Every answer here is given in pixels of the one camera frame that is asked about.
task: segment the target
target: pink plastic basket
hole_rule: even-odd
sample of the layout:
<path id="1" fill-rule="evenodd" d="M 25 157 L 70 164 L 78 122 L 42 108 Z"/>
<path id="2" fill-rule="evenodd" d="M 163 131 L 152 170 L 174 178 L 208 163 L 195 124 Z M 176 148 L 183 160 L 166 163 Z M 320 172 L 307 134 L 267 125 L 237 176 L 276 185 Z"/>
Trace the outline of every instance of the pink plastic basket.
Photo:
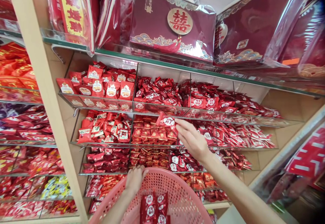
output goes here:
<path id="1" fill-rule="evenodd" d="M 195 192 L 176 174 L 161 168 L 149 167 L 141 189 L 132 200 L 121 223 L 139 224 L 141 196 L 153 191 L 157 195 L 168 192 L 168 214 L 171 223 L 212 223 L 211 218 Z M 90 224 L 100 223 L 109 209 L 118 200 L 125 189 L 126 178 L 122 179 L 104 198 Z"/>

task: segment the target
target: red packaging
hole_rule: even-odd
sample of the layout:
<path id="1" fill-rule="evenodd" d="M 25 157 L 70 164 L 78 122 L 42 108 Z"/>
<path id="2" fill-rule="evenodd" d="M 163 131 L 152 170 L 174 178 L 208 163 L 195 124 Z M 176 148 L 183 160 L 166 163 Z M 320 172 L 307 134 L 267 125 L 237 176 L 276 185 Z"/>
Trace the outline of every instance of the red packaging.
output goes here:
<path id="1" fill-rule="evenodd" d="M 91 96 L 104 97 L 103 79 L 93 79 L 92 80 L 92 92 Z"/>
<path id="2" fill-rule="evenodd" d="M 76 90 L 70 79 L 68 78 L 57 78 L 57 83 L 61 92 L 64 94 L 77 94 Z"/>
<path id="3" fill-rule="evenodd" d="M 59 32 L 64 32 L 61 7 L 58 4 L 60 0 L 47 0 L 47 2 L 53 29 Z"/>
<path id="4" fill-rule="evenodd" d="M 106 90 L 106 98 L 117 99 L 120 93 L 120 83 L 119 82 L 108 82 Z"/>
<path id="5" fill-rule="evenodd" d="M 120 38 L 120 0 L 103 0 L 100 29 L 96 34 L 96 44 L 101 48 L 106 43 L 119 43 Z"/>
<path id="6" fill-rule="evenodd" d="M 119 69 L 118 73 L 117 73 L 116 81 L 117 82 L 123 82 L 123 81 L 125 82 L 128 77 L 129 77 L 128 72 L 126 72 L 125 70 Z"/>
<path id="7" fill-rule="evenodd" d="M 132 100 L 134 83 L 121 82 L 121 93 L 119 99 Z"/>
<path id="8" fill-rule="evenodd" d="M 92 92 L 92 86 L 88 85 L 77 85 L 75 89 L 82 95 L 90 96 Z"/>
<path id="9" fill-rule="evenodd" d="M 176 136 L 178 135 L 178 131 L 177 131 L 176 125 L 175 125 L 175 119 L 173 117 L 166 115 L 162 111 L 159 114 L 159 117 L 156 121 L 156 125 L 163 126 L 163 127 L 169 127 L 176 134 Z"/>
<path id="10" fill-rule="evenodd" d="M 70 34 L 66 35 L 66 40 L 86 45 L 88 54 L 93 56 L 94 32 L 99 17 L 98 0 L 60 0 L 60 7 L 65 32 Z"/>
<path id="11" fill-rule="evenodd" d="M 81 73 L 69 72 L 69 78 L 74 86 L 81 84 Z"/>
<path id="12" fill-rule="evenodd" d="M 159 213 L 163 214 L 166 217 L 168 211 L 168 192 L 158 196 L 157 202 L 158 202 Z"/>
<path id="13" fill-rule="evenodd" d="M 101 79 L 103 74 L 103 69 L 94 67 L 92 65 L 89 66 L 88 68 L 88 75 L 87 78 L 92 78 L 92 79 Z"/>
<path id="14" fill-rule="evenodd" d="M 158 207 L 155 192 L 150 195 L 142 195 L 140 206 L 140 223 L 157 223 Z"/>

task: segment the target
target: gold pattern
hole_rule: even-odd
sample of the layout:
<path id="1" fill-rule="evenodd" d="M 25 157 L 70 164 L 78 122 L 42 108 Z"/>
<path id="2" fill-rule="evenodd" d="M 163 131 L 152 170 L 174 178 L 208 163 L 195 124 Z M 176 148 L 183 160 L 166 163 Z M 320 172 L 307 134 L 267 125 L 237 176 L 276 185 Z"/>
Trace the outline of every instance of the gold pattern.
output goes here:
<path id="1" fill-rule="evenodd" d="M 225 18 L 229 17 L 230 14 L 235 14 L 237 11 L 239 11 L 242 7 L 247 5 L 251 0 L 241 0 L 237 4 L 233 5 L 226 11 L 222 12 L 217 16 L 218 21 L 223 21 Z"/>
<path id="2" fill-rule="evenodd" d="M 236 56 L 235 54 L 231 54 L 230 51 L 225 52 L 223 55 L 217 55 L 217 61 L 219 63 L 231 63 L 246 60 L 260 60 L 262 57 L 258 52 L 254 52 L 252 49 L 246 49 Z"/>
<path id="3" fill-rule="evenodd" d="M 177 42 L 177 39 L 174 39 L 174 40 L 165 39 L 162 35 L 160 35 L 159 38 L 151 39 L 148 34 L 143 33 L 143 34 L 136 35 L 136 36 L 132 37 L 132 41 L 136 42 L 136 43 L 147 44 L 150 46 L 153 46 L 154 44 L 161 45 L 161 46 L 168 46 L 168 45 L 172 45 L 173 43 Z M 179 50 L 177 52 L 181 53 L 181 54 L 191 55 L 194 57 L 199 57 L 199 58 L 205 59 L 205 60 L 210 60 L 210 61 L 213 60 L 213 57 L 208 55 L 205 50 L 200 49 L 200 51 L 202 52 L 202 54 L 200 54 L 200 56 L 198 56 L 197 48 L 194 49 L 192 44 L 186 45 L 183 42 L 181 42 Z"/>
<path id="4" fill-rule="evenodd" d="M 166 1 L 168 1 L 170 4 L 173 4 L 177 7 L 187 9 L 188 11 L 196 11 L 198 7 L 197 5 L 191 4 L 184 0 L 166 0 Z"/>
<path id="5" fill-rule="evenodd" d="M 299 75 L 306 78 L 325 77 L 325 66 L 316 66 L 314 64 L 302 64 L 298 66 Z"/>

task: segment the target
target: shelf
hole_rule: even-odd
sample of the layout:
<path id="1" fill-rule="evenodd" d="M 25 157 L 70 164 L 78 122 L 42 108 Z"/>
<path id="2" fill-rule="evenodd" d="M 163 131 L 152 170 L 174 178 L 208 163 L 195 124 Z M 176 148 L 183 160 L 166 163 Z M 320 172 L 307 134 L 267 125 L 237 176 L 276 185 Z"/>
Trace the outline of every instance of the shelf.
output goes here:
<path id="1" fill-rule="evenodd" d="M 11 218 L 0 217 L 0 223 L 14 223 L 14 224 L 67 224 L 80 223 L 80 216 L 78 213 L 66 213 L 63 215 L 54 214 L 40 214 L 34 217 L 25 218 Z"/>
<path id="2" fill-rule="evenodd" d="M 80 165 L 80 171 L 79 171 L 79 175 L 80 176 L 126 175 L 128 173 L 128 169 L 130 167 L 130 156 L 129 156 L 129 161 L 128 161 L 128 164 L 127 164 L 128 169 L 126 169 L 125 171 L 119 171 L 119 172 L 103 172 L 103 173 L 97 173 L 97 172 L 83 173 L 83 169 L 84 169 L 83 164 L 88 163 L 88 161 L 87 161 L 87 154 L 89 154 L 91 151 L 90 151 L 90 148 L 89 147 L 83 148 L 80 151 L 83 151 L 83 157 L 82 157 L 82 161 L 81 161 L 81 165 Z M 244 152 L 241 152 L 241 153 L 251 163 L 251 170 L 236 170 L 236 169 L 231 169 L 232 172 L 234 172 L 234 173 L 237 174 L 238 172 L 259 171 L 260 170 L 259 159 L 258 159 L 257 152 L 244 151 Z M 172 172 L 173 173 L 176 173 L 176 174 L 181 174 L 181 173 L 204 173 L 204 172 L 207 172 L 207 171 L 202 166 L 199 166 L 199 170 L 197 170 L 197 171 L 172 171 Z"/>
<path id="3" fill-rule="evenodd" d="M 222 209 L 229 208 L 231 206 L 229 201 L 214 202 L 203 205 L 206 209 Z"/>
<path id="4" fill-rule="evenodd" d="M 75 120 L 75 125 L 73 129 L 73 133 L 71 136 L 70 144 L 79 146 L 79 147 L 101 147 L 101 148 L 129 148 L 129 149 L 136 149 L 136 148 L 144 148 L 144 149 L 181 149 L 185 148 L 184 145 L 180 145 L 179 139 L 177 138 L 175 144 L 178 145 L 154 145 L 154 144 L 132 144 L 132 143 L 96 143 L 96 142 L 85 142 L 85 143 L 78 143 L 77 139 L 79 138 L 79 129 L 81 127 L 81 122 L 86 117 L 86 110 L 80 110 L 78 112 L 77 118 Z M 131 126 L 131 135 L 133 134 L 133 123 Z M 267 132 L 267 134 L 274 134 L 274 129 L 271 127 L 263 128 Z M 209 145 L 210 150 L 232 150 L 232 151 L 265 151 L 265 150 L 274 150 L 278 149 L 276 141 L 274 142 L 275 148 L 255 148 L 255 147 L 220 147 L 218 146 L 219 139 L 216 139 L 217 143 Z"/>
<path id="5" fill-rule="evenodd" d="M 39 90 L 0 86 L 0 102 L 43 105 Z"/>
<path id="6" fill-rule="evenodd" d="M 33 140 L 6 140 L 0 139 L 0 146 L 30 146 L 42 148 L 57 148 L 55 142 L 33 141 Z"/>
<path id="7" fill-rule="evenodd" d="M 70 71 L 83 71 L 88 69 L 89 61 L 86 60 L 87 57 L 79 56 L 78 62 L 74 59 L 71 59 L 71 62 L 66 71 L 66 75 Z M 241 90 L 244 86 L 242 83 L 235 83 L 233 81 L 228 81 L 218 78 L 207 78 L 203 75 L 193 74 L 191 72 L 183 72 L 179 70 L 174 70 L 171 68 L 160 68 L 156 69 L 155 66 L 149 64 L 137 64 L 130 63 L 125 60 L 119 60 L 116 64 L 111 62 L 111 60 L 100 60 L 105 65 L 115 68 L 124 68 L 124 69 L 136 69 L 136 79 L 135 84 L 138 82 L 139 77 L 150 76 L 153 79 L 157 77 L 161 78 L 172 78 L 174 82 L 181 84 L 186 80 L 191 80 L 190 89 L 194 89 L 193 83 L 207 82 L 213 85 L 216 85 L 221 90 L 226 90 L 233 92 L 234 95 L 240 94 L 238 90 Z M 256 116 L 260 115 L 272 115 L 272 111 L 262 108 L 255 111 L 248 111 L 245 113 L 253 113 L 253 115 L 246 115 L 240 113 L 230 113 L 206 109 L 197 109 L 189 107 L 179 107 L 179 106 L 169 106 L 169 105 L 158 105 L 154 103 L 145 103 L 135 101 L 136 91 L 133 92 L 132 101 L 129 100 L 118 100 L 110 98 L 100 98 L 94 96 L 86 95 L 77 95 L 77 94 L 66 94 L 59 92 L 59 95 L 72 107 L 78 109 L 96 109 L 102 111 L 113 111 L 113 112 L 123 112 L 131 113 L 137 115 L 150 115 L 158 116 L 161 111 L 176 117 L 183 119 L 196 119 L 204 121 L 214 121 L 214 122 L 226 122 L 226 123 L 236 123 L 236 124 L 246 124 L 246 125 L 258 125 L 258 126 L 270 126 L 270 127 L 286 127 L 301 123 L 301 121 L 290 120 L 285 118 L 275 118 L 268 116 Z M 244 108 L 246 104 L 233 105 L 234 107 Z"/>
<path id="8" fill-rule="evenodd" d="M 71 34 L 61 33 L 49 29 L 41 29 L 41 32 L 43 36 L 43 41 L 54 45 L 52 49 L 66 48 L 82 52 L 86 51 L 86 46 L 66 41 L 67 38 L 73 36 Z M 298 94 L 305 94 L 314 97 L 325 97 L 325 91 L 323 91 L 323 89 L 295 88 L 294 83 L 292 82 L 274 81 L 272 80 L 272 78 L 260 78 L 255 76 L 243 75 L 237 72 L 204 64 L 200 60 L 190 60 L 188 59 L 188 57 L 178 58 L 174 56 L 158 54 L 147 50 L 140 50 L 137 48 L 121 45 L 115 45 L 112 50 L 97 49 L 95 50 L 95 54 L 109 57 L 112 62 L 128 60 L 139 63 L 152 64 L 156 66 L 169 67 L 177 70 L 207 75 L 210 77 L 232 80 L 241 83 L 254 84 L 258 86 L 274 88 Z"/>

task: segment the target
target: candy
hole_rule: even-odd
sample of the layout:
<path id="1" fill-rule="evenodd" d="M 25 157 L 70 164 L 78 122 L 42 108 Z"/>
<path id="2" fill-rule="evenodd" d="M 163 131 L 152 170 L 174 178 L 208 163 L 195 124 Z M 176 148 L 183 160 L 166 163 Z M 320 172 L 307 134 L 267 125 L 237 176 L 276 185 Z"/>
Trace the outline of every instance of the candy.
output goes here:
<path id="1" fill-rule="evenodd" d="M 158 219 L 157 197 L 155 192 L 142 195 L 140 206 L 140 223 L 155 223 Z"/>
<path id="2" fill-rule="evenodd" d="M 177 131 L 176 125 L 175 125 L 175 119 L 173 117 L 166 115 L 164 112 L 160 112 L 159 117 L 156 121 L 156 125 L 167 127 L 169 129 L 171 129 L 175 133 L 176 136 L 178 134 L 178 131 Z"/>

